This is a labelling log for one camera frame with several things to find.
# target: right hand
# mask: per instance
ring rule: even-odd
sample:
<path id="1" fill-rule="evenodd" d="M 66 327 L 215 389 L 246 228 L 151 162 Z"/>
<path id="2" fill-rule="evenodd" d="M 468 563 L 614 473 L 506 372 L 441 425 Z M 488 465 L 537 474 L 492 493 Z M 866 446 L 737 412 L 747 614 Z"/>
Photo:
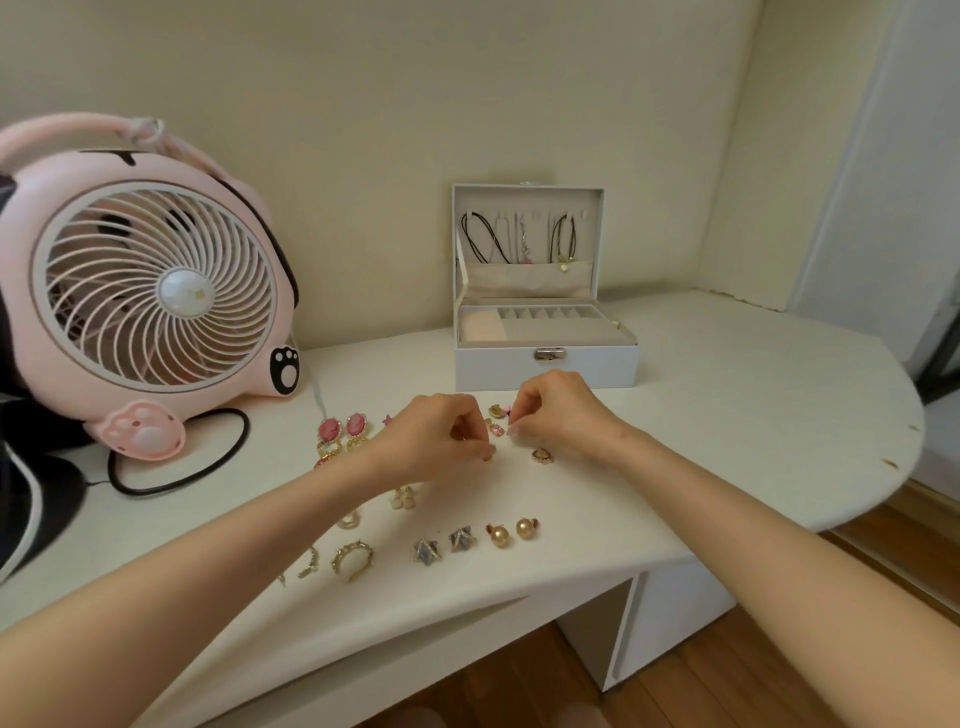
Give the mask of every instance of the right hand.
<path id="1" fill-rule="evenodd" d="M 576 372 L 551 369 L 527 379 L 510 411 L 512 436 L 605 459 L 610 445 L 636 432 L 598 400 Z"/>

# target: white jewelry box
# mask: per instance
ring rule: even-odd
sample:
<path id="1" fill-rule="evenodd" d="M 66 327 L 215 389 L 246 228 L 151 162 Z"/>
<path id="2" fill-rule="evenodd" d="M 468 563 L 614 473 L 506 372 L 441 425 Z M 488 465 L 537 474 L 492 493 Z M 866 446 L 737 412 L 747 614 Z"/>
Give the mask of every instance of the white jewelry box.
<path id="1" fill-rule="evenodd" d="M 454 184 L 451 198 L 457 390 L 517 389 L 554 368 L 632 387 L 636 337 L 596 299 L 604 191 Z"/>

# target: jewelry box lid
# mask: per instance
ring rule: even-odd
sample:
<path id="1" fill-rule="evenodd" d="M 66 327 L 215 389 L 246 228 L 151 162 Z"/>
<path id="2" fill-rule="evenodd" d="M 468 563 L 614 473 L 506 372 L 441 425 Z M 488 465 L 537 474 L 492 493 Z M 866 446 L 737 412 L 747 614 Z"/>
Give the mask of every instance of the jewelry box lid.
<path id="1" fill-rule="evenodd" d="M 595 300 L 603 200 L 598 187 L 454 184 L 455 305 Z"/>

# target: necklace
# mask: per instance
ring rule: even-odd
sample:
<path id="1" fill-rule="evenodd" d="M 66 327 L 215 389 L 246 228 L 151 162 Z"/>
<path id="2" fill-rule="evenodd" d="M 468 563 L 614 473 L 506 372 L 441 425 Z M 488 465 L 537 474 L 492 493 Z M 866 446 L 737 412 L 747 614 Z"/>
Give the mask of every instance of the necklace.
<path id="1" fill-rule="evenodd" d="M 500 241 L 497 239 L 496 232 L 493 231 L 493 226 L 490 224 L 490 221 L 486 217 L 481 215 L 479 212 L 472 212 L 471 214 L 473 215 L 473 217 L 479 218 L 480 222 L 483 223 L 484 227 L 487 229 L 487 232 L 490 234 L 490 237 L 493 240 L 493 245 L 500 252 L 500 255 L 503 257 L 503 259 L 508 263 L 511 262 L 510 259 L 504 254 L 503 248 L 500 247 Z M 467 230 L 467 221 L 468 221 L 467 214 L 464 213 L 464 216 L 460 218 L 460 228 L 464 231 L 464 235 L 467 236 L 467 242 L 470 245 L 470 249 L 473 251 L 473 254 L 477 256 L 477 260 L 479 260 L 481 263 L 489 263 L 490 261 L 487 260 L 487 257 L 480 252 L 480 249 L 477 248 L 476 244 L 473 242 L 473 238 L 470 237 L 470 233 Z"/>
<path id="2" fill-rule="evenodd" d="M 554 223 L 553 231 L 550 233 L 550 259 L 548 262 L 553 262 L 554 240 L 556 240 L 557 259 L 560 261 L 560 270 L 564 273 L 566 273 L 569 267 L 568 264 L 573 262 L 573 257 L 577 254 L 577 224 L 573 219 L 573 215 L 569 215 L 569 218 L 570 241 L 566 246 L 566 255 L 563 254 L 561 244 L 564 236 L 564 220 L 567 219 L 567 215 L 564 215 Z"/>
<path id="3" fill-rule="evenodd" d="M 520 253 L 523 255 L 523 262 L 530 265 L 533 260 L 530 259 L 530 246 L 527 245 L 527 223 L 520 215 Z"/>

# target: fan grille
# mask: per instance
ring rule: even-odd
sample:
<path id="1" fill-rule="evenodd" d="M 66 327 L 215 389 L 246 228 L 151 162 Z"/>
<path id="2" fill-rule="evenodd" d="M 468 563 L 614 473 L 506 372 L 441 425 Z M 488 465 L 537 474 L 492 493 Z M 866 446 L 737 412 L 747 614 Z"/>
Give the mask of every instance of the fan grille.
<path id="1" fill-rule="evenodd" d="M 256 236 L 183 187 L 125 182 L 71 202 L 40 236 L 44 324 L 89 371 L 132 389 L 200 389 L 238 371 L 273 325 L 276 282 Z"/>

